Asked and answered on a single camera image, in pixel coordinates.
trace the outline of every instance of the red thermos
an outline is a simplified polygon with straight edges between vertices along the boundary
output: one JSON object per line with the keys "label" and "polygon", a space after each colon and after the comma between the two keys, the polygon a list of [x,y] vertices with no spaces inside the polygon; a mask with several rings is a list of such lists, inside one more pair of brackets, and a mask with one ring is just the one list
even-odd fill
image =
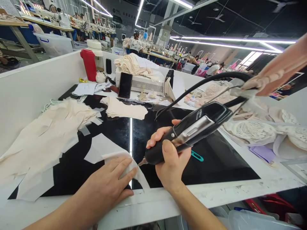
{"label": "red thermos", "polygon": [[96,81],[97,70],[95,54],[91,50],[83,49],[81,50],[80,55],[83,58],[87,79],[89,81]]}

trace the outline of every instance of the blue clip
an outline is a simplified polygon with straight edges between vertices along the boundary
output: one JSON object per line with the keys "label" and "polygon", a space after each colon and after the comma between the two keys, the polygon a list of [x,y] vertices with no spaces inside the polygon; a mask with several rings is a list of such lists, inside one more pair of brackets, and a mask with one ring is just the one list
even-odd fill
{"label": "blue clip", "polygon": [[197,160],[199,160],[200,162],[203,162],[204,161],[204,158],[200,155],[198,155],[196,152],[194,152],[193,150],[191,150],[191,155],[193,157],[195,157]]}

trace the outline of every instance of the phone screen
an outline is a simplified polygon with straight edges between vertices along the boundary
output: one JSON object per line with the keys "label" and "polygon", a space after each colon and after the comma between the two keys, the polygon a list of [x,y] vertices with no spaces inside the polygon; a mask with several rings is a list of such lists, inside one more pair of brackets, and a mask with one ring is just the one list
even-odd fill
{"label": "phone screen", "polygon": [[130,91],[132,85],[132,74],[121,73],[121,81],[119,83],[118,96],[123,98],[130,98]]}

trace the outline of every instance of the window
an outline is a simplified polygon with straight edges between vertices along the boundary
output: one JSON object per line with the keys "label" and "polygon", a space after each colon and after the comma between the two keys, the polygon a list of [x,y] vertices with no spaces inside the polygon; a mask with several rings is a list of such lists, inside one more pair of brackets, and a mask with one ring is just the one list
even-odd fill
{"label": "window", "polygon": [[252,51],[250,52],[249,55],[246,56],[246,58],[243,59],[243,61],[240,62],[240,64],[237,66],[236,69],[241,69],[241,70],[245,70],[247,67],[249,67],[253,61],[255,61],[261,54],[263,54],[262,52],[255,52]]}

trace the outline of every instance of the black table surface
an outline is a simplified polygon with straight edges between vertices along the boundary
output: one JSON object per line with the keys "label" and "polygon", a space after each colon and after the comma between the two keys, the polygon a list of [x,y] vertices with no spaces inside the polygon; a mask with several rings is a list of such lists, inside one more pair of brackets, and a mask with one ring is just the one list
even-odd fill
{"label": "black table surface", "polygon": [[[93,109],[107,108],[105,104],[100,103],[102,97],[99,95],[88,96],[84,103]],[[158,128],[172,126],[172,119],[182,119],[192,112],[192,110],[172,108],[155,122],[155,115],[163,106],[148,103],[142,105],[148,110],[144,120],[108,118],[105,109],[101,112],[102,124],[88,125],[90,134],[87,136],[83,136],[79,131],[79,142],[64,153],[60,158],[60,163],[53,167],[54,186],[42,196],[72,195],[93,172],[104,165],[104,161],[92,164],[84,160],[91,147],[92,138],[100,133],[129,152],[130,126],[132,125],[132,157],[136,163],[139,163],[144,157],[147,141]],[[204,161],[200,162],[194,157],[190,158],[182,175],[182,181],[186,185],[260,179],[218,131],[199,141],[192,150],[202,156]],[[151,188],[162,187],[154,165],[143,165],[140,169]],[[140,188],[142,188],[141,185],[133,180],[132,189]],[[16,198],[17,190],[18,188],[12,193],[10,199]]]}

